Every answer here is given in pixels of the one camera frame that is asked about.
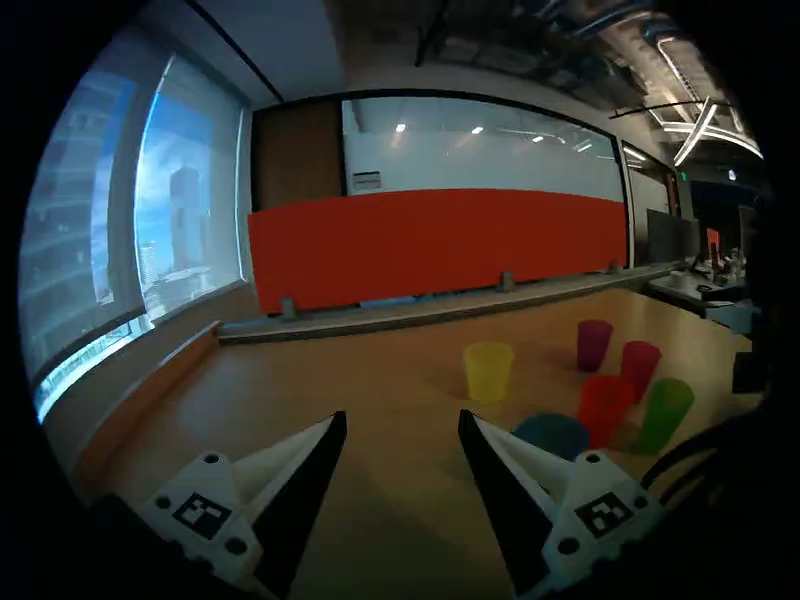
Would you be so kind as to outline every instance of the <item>yellow cup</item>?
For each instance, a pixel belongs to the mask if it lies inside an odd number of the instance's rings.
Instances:
[[[501,342],[475,342],[464,348],[469,397],[481,404],[500,402],[506,395],[514,351]]]

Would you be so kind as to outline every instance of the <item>window blind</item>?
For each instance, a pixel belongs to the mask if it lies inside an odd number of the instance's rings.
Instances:
[[[139,274],[151,319],[241,277],[236,228],[242,103],[175,56],[136,179]]]
[[[18,309],[33,387],[83,345],[144,313],[133,188],[144,125],[169,53],[121,32],[77,84],[28,202]]]

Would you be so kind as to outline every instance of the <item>red cup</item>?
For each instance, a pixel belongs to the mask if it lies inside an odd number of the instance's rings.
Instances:
[[[594,373],[603,364],[614,327],[606,321],[578,323],[578,370]]]
[[[628,342],[622,349],[622,377],[633,386],[634,402],[639,403],[653,378],[661,350],[647,342]]]
[[[589,448],[608,446],[633,404],[633,386],[619,375],[592,375],[583,384],[578,421],[589,431]]]

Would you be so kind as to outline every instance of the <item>blue cup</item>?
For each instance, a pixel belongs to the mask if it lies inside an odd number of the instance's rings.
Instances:
[[[559,413],[542,413],[528,417],[512,432],[521,440],[533,444],[564,460],[574,461],[589,448],[589,432],[572,417]]]

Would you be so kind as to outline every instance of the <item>desk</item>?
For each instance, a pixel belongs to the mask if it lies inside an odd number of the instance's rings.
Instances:
[[[603,372],[632,339],[658,344],[657,377],[687,381],[695,406],[672,444],[754,405],[730,395],[734,354],[750,343],[720,325],[610,289],[533,308],[366,335],[222,347],[148,413],[112,461],[107,490],[132,504],[206,449],[239,458],[337,409],[349,434],[298,569],[292,600],[505,598],[510,581],[456,427],[469,408],[512,429],[538,411],[574,413],[577,322],[615,327]],[[467,399],[461,351],[514,345],[508,398]],[[641,423],[644,407],[629,415]],[[609,455],[640,477],[654,462]]]
[[[672,275],[659,277],[648,281],[645,288],[655,298],[705,317],[706,309],[714,305],[703,300],[702,294],[697,291],[698,285],[707,285],[712,290],[722,289],[710,280],[692,273],[683,273],[677,279],[673,279]]]

